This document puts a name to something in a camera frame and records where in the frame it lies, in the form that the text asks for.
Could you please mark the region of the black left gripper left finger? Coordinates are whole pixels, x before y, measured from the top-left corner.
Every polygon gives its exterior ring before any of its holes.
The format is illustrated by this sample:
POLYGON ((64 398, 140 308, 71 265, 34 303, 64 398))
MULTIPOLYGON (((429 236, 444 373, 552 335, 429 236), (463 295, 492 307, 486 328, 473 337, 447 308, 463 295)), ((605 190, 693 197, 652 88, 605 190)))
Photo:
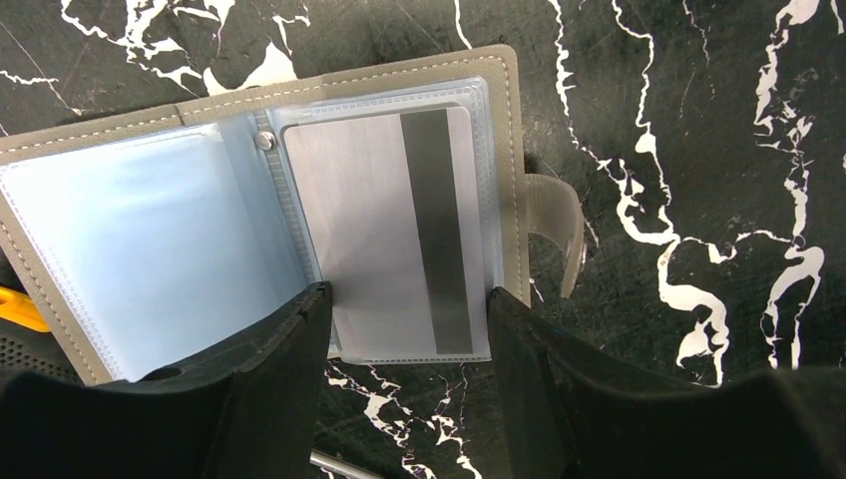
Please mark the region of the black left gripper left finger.
POLYGON ((137 382, 1 374, 5 478, 302 478, 329 343, 316 282, 250 327, 137 382))

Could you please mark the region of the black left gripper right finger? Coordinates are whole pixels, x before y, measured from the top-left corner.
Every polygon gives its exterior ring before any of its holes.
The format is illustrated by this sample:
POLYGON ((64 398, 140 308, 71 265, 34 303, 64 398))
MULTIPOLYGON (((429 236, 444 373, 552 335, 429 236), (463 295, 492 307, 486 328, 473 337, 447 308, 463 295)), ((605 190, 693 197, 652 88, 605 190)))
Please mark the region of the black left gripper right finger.
POLYGON ((488 334, 516 478, 841 478, 845 373, 768 369, 708 388, 616 359, 503 288, 488 334))

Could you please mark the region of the silver striped credit card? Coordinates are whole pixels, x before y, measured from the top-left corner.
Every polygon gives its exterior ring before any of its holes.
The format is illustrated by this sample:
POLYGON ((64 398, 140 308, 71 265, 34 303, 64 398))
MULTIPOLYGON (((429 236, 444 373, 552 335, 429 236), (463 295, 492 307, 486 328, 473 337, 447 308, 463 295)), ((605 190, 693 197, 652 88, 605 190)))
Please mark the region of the silver striped credit card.
POLYGON ((471 127, 450 106, 284 131, 343 361, 490 358, 471 127))

